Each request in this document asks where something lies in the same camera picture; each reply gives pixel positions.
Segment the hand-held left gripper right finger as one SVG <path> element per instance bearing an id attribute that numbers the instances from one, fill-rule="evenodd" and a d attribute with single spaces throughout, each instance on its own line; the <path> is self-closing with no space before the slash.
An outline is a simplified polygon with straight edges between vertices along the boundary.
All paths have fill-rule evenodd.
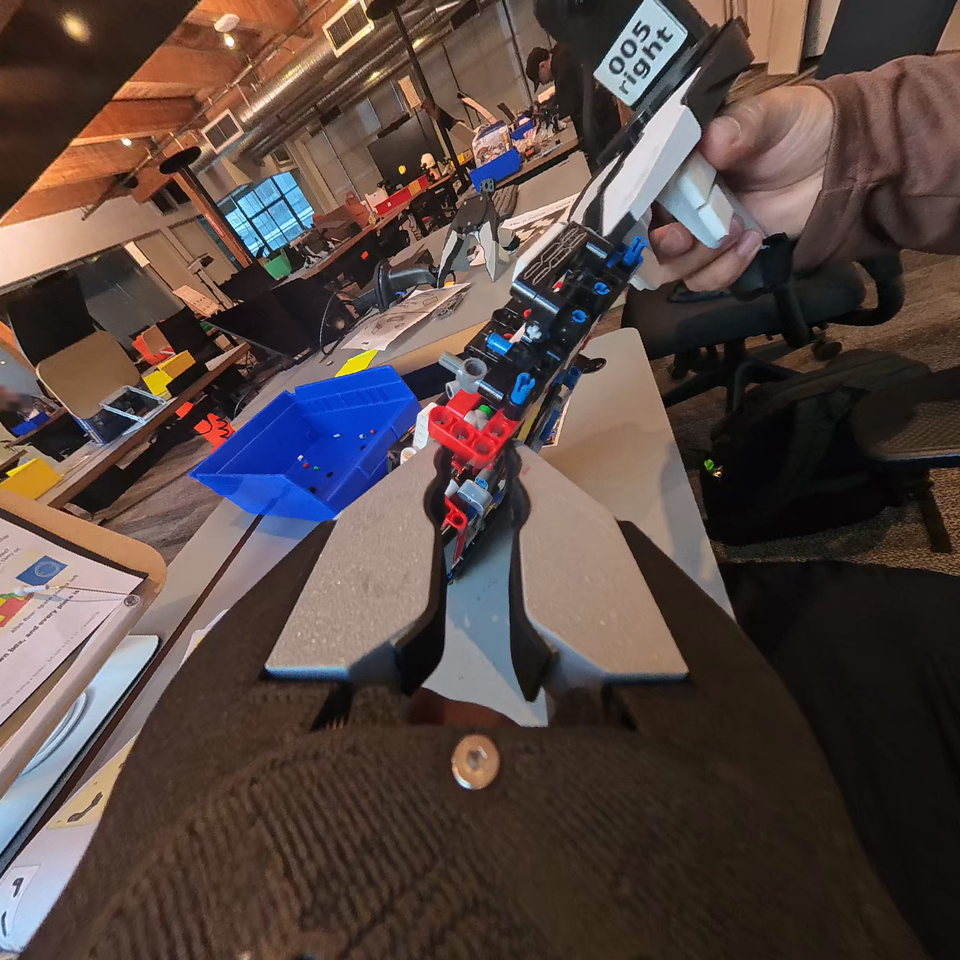
<path id="1" fill-rule="evenodd" d="M 524 698 L 688 678 L 627 537 L 636 528 L 527 446 L 508 452 L 508 495 L 510 657 Z"/>

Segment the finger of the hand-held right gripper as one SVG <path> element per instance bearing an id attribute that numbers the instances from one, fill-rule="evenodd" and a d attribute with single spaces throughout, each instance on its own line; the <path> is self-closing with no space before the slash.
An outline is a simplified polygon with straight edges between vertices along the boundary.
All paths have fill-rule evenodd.
<path id="1" fill-rule="evenodd" d="M 591 177 L 581 194 L 571 207 L 571 223 L 591 232 L 610 232 L 612 228 L 604 223 L 605 197 L 615 176 L 632 150 L 625 144 L 617 149 L 610 145 L 609 156 L 604 155 L 597 171 Z"/>
<path id="2" fill-rule="evenodd" d="M 644 126 L 602 189 L 599 233 L 624 236 L 662 195 L 666 210 L 698 239 L 707 238 L 707 162 L 695 151 L 701 127 L 681 99 L 668 100 Z"/>

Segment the spare grey black gripper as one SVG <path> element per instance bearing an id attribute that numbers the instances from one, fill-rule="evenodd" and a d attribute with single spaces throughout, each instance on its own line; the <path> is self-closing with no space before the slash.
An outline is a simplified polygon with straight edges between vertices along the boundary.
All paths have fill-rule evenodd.
<path id="1" fill-rule="evenodd" d="M 446 234 L 438 262 L 435 287 L 444 287 L 450 275 L 471 267 L 471 253 L 480 249 L 489 279 L 497 282 L 513 262 L 521 242 L 499 221 L 491 192 L 468 198 L 458 209 Z"/>

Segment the person's right hand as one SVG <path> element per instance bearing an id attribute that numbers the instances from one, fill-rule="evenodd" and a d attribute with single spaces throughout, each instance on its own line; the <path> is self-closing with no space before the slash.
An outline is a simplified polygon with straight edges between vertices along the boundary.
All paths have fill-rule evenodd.
<path id="1" fill-rule="evenodd" d="M 798 237 L 821 191 L 834 105 L 810 84 L 773 88 L 715 117 L 697 151 L 739 199 L 752 226 L 735 217 L 719 246 L 699 242 L 678 222 L 652 229 L 661 282 L 716 291 L 736 282 L 772 234 Z"/>

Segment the building-block instruction sheet on board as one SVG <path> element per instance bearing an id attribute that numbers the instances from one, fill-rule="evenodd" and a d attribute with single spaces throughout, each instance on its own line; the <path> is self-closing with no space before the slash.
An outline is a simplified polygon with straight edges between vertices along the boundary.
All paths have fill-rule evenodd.
<path id="1" fill-rule="evenodd" d="M 69 703 L 93 679 L 138 621 L 160 597 L 167 579 L 161 554 L 142 542 L 105 530 L 66 511 L 2 491 L 2 515 L 38 527 L 55 539 L 89 550 L 147 576 L 5 723 L 2 723 L 1 790 L 9 787 L 65 714 Z"/>

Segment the black backpack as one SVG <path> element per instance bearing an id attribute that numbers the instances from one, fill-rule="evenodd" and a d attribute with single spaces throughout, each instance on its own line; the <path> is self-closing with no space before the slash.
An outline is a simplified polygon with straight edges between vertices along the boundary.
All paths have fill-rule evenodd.
<path id="1" fill-rule="evenodd" d="M 752 386 L 701 453 L 704 527 L 725 546 L 865 522 L 921 495 L 927 470 L 883 468 L 858 446 L 853 415 L 878 391 L 930 374 L 892 352 L 857 350 L 818 370 Z"/>

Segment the black office chair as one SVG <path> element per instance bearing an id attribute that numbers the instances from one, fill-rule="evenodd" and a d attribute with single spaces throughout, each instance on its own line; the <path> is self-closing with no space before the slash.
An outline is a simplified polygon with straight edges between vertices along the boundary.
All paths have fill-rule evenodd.
<path id="1" fill-rule="evenodd" d="M 732 411 L 750 386 L 795 374 L 779 363 L 786 355 L 808 350 L 814 360 L 830 362 L 843 345 L 829 337 L 829 327 L 882 325 L 905 298 L 905 269 L 896 253 L 795 273 L 748 299 L 728 291 L 682 292 L 681 283 L 656 291 L 630 287 L 621 328 L 639 334 L 649 360 L 671 360 L 665 407 L 722 389 Z"/>

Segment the blue plastic bin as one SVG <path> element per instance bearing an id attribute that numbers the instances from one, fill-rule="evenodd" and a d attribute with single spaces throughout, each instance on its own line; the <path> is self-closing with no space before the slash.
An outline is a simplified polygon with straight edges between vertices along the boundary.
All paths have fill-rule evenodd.
<path id="1" fill-rule="evenodd" d="M 284 390 L 191 477 L 252 515 L 334 520 L 386 476 L 421 410 L 390 366 Z"/>
<path id="2" fill-rule="evenodd" d="M 510 148 L 485 163 L 477 161 L 475 168 L 469 172 L 469 178 L 474 190 L 479 194 L 486 182 L 500 184 L 519 173 L 521 168 L 522 156 L 520 152 L 517 148 Z"/>

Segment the black handheld device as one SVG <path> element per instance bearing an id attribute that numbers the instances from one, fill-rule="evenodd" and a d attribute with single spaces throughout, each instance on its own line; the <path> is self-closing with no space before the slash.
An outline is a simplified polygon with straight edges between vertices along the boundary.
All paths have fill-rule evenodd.
<path id="1" fill-rule="evenodd" d="M 349 306 L 357 316 L 364 316 L 374 309 L 383 313 L 416 287 L 435 288 L 438 277 L 439 269 L 432 264 L 414 262 L 392 266 L 384 259 L 375 267 L 371 281 L 351 299 Z"/>

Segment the yellow plastic bin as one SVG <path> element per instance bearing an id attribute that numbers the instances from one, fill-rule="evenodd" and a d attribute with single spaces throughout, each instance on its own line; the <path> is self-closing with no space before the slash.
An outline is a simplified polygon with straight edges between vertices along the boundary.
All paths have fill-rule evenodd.
<path id="1" fill-rule="evenodd" d="M 33 458 L 18 463 L 4 474 L 1 490 L 30 500 L 38 500 L 57 486 L 62 479 L 62 475 L 48 462 Z"/>
<path id="2" fill-rule="evenodd" d="M 181 351 L 143 374 L 143 382 L 149 392 L 161 398 L 169 394 L 171 384 L 195 366 L 190 351 Z"/>

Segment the printed instruction paper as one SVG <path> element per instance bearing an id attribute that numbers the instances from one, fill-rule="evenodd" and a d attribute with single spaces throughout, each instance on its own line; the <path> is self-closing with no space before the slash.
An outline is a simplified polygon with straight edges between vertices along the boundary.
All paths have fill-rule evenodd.
<path id="1" fill-rule="evenodd" d="M 2 514 L 2 723 L 146 576 Z"/>

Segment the paned window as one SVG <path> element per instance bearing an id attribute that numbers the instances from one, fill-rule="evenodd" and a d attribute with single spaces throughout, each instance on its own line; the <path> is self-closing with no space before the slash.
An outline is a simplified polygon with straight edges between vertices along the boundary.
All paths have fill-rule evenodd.
<path id="1" fill-rule="evenodd" d="M 256 258 L 276 254 L 313 226 L 314 210 L 293 172 L 238 188 L 218 208 Z"/>

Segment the person's right forearm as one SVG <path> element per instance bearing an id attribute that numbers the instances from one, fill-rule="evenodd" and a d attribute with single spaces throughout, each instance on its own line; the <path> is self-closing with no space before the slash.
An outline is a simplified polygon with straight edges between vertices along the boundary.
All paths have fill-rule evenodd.
<path id="1" fill-rule="evenodd" d="M 959 253 L 959 53 L 812 81 L 833 106 L 802 269 L 914 250 Z"/>

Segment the brick-built toy race car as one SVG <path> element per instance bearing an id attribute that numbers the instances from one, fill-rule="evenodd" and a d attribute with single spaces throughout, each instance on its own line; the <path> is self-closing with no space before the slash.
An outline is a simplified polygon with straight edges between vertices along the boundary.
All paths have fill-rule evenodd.
<path id="1" fill-rule="evenodd" d="M 398 461 L 429 441 L 450 453 L 440 523 L 448 580 L 463 572 L 506 496 L 508 443 L 551 446 L 574 388 L 601 368 L 583 349 L 648 244 L 642 232 L 615 246 L 576 222 L 555 223 L 518 264 L 505 307 L 462 356 L 440 361 L 452 379 L 398 443 Z"/>

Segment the black monitor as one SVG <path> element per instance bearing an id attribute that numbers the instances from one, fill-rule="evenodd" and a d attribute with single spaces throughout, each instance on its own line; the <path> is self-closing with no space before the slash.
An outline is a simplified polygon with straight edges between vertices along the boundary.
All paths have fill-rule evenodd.
<path id="1" fill-rule="evenodd" d="M 78 277 L 67 270 L 13 294 L 6 317 L 18 349 L 34 367 L 99 330 Z"/>
<path id="2" fill-rule="evenodd" d="M 310 278 L 276 286 L 214 314 L 215 329 L 291 360 L 316 354 L 338 332 L 338 295 Z"/>

